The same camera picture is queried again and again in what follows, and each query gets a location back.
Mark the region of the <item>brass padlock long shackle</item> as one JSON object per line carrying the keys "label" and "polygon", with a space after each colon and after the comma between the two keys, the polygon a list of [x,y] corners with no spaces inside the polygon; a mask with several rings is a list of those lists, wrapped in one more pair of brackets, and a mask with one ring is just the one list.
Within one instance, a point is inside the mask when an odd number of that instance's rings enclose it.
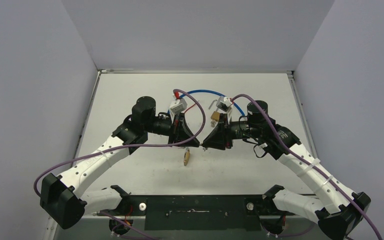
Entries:
{"label": "brass padlock long shackle", "polygon": [[[209,105],[208,109],[211,110],[212,107],[215,105],[215,103],[217,103],[218,100],[217,99],[214,99],[211,104]],[[215,108],[215,111],[211,114],[210,116],[210,119],[212,122],[218,122],[219,119],[220,119],[220,113],[218,112],[218,108],[216,107]]]}

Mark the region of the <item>brass padlock short shackle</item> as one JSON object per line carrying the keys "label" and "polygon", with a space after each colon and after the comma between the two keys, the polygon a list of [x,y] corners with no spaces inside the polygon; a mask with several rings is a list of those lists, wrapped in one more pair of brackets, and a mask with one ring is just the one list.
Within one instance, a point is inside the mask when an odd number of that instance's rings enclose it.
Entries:
{"label": "brass padlock short shackle", "polygon": [[185,149],[185,152],[184,152],[184,156],[183,156],[183,165],[186,167],[190,161],[190,157],[191,157],[191,152],[190,152],[190,149],[187,147]]}

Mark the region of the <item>blue cable lock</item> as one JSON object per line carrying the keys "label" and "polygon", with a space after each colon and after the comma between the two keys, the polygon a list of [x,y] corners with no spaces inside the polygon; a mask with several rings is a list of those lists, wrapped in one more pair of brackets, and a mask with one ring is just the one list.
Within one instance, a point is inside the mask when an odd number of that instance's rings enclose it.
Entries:
{"label": "blue cable lock", "polygon": [[[219,97],[225,97],[225,95],[223,93],[220,93],[220,92],[217,92],[214,90],[209,90],[209,89],[195,89],[195,90],[188,91],[187,93],[190,95],[195,94],[195,93],[207,93],[207,94],[212,94],[212,95],[216,95]],[[245,116],[244,111],[241,109],[241,107],[238,104],[234,103],[233,105],[239,111],[241,116]]]}

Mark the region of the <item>red cable padlock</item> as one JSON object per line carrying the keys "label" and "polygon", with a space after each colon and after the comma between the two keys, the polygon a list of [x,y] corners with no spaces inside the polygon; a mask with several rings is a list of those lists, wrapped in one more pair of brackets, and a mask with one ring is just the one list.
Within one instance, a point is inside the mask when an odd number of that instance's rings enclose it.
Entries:
{"label": "red cable padlock", "polygon": [[194,103],[192,106],[188,107],[183,113],[187,113],[190,109],[194,108],[197,105],[197,103]]}

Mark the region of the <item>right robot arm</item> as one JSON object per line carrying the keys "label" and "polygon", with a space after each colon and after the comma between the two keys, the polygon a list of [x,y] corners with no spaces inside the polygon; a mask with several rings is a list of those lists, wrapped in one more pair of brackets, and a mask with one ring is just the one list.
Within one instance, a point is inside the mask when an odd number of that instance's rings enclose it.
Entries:
{"label": "right robot arm", "polygon": [[344,240],[363,220],[371,199],[341,184],[312,156],[300,139],[268,115],[262,100],[247,105],[247,115],[233,121],[233,102],[227,97],[214,101],[212,131],[204,139],[206,149],[227,150],[234,140],[254,145],[289,168],[313,192],[313,197],[274,185],[262,195],[262,207],[270,215],[288,212],[316,223],[332,240]]}

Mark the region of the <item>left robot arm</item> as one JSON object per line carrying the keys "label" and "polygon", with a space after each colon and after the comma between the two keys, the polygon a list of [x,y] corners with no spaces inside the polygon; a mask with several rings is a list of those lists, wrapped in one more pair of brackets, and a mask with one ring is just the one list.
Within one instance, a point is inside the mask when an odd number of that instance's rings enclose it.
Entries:
{"label": "left robot arm", "polygon": [[156,101],[140,97],[131,114],[89,155],[80,157],[71,168],[55,175],[47,174],[41,182],[40,206],[64,230],[74,226],[87,214],[113,211],[124,215],[129,210],[128,193],[117,185],[88,191],[103,173],[118,161],[145,147],[148,134],[167,136],[168,147],[199,147],[186,124],[186,100],[175,96],[168,112],[156,114]]}

